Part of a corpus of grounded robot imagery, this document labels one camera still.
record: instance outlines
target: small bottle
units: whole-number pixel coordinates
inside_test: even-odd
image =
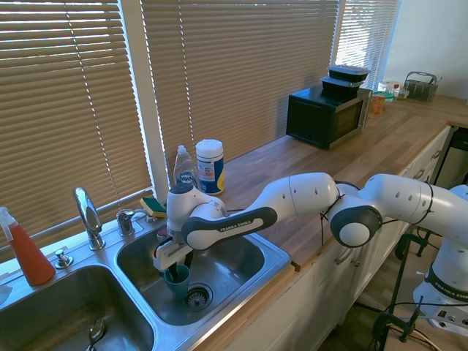
[[[0,207],[0,225],[29,285],[41,285],[52,278],[55,268],[6,207]]]
[[[174,183],[188,183],[198,189],[198,172],[195,163],[183,145],[177,149],[174,166]]]

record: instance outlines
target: drain strainer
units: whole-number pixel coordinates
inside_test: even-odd
[[[208,285],[193,284],[185,298],[185,303],[192,311],[198,311],[207,307],[213,299],[213,293]]]

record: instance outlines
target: bottle cap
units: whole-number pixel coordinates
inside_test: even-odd
[[[222,142],[215,139],[203,139],[195,146],[197,156],[213,159],[223,153]]]
[[[187,153],[187,149],[185,148],[185,146],[179,145],[177,149],[177,155],[182,155],[186,153]]]
[[[16,223],[16,220],[8,213],[6,207],[0,207],[0,226],[7,237],[7,241],[13,240],[10,225]]]

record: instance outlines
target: double sink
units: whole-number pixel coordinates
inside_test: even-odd
[[[189,295],[175,301],[153,266],[156,234],[165,222],[134,223],[136,233],[104,234],[96,252],[84,244],[67,252],[74,263],[46,284],[24,276],[2,282],[11,293],[0,304],[0,350],[79,350],[103,318],[104,350],[192,350],[289,263],[289,255],[258,234],[195,252]]]

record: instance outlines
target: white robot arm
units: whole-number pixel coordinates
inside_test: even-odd
[[[388,216],[442,235],[439,254],[416,290],[415,301],[468,303],[468,186],[451,191],[397,175],[378,174],[364,188],[335,182],[326,173],[306,173],[267,185],[246,209],[226,216],[224,203],[187,184],[167,199],[167,228],[172,243],[160,246],[154,265],[165,269],[192,249],[265,229],[290,216],[327,211],[331,232],[347,247],[368,243]],[[468,308],[444,307],[453,330],[468,336]],[[437,316],[440,308],[425,306]]]
[[[352,184],[336,184],[326,173],[304,173],[270,183],[247,209],[226,216],[220,199],[179,184],[167,199],[167,228],[175,241],[203,250],[217,241],[333,205],[328,214],[331,231],[348,247],[367,243],[382,226],[382,218],[389,216],[468,248],[468,236],[462,235],[468,218],[465,188],[450,192],[414,179],[378,174],[359,190]]]

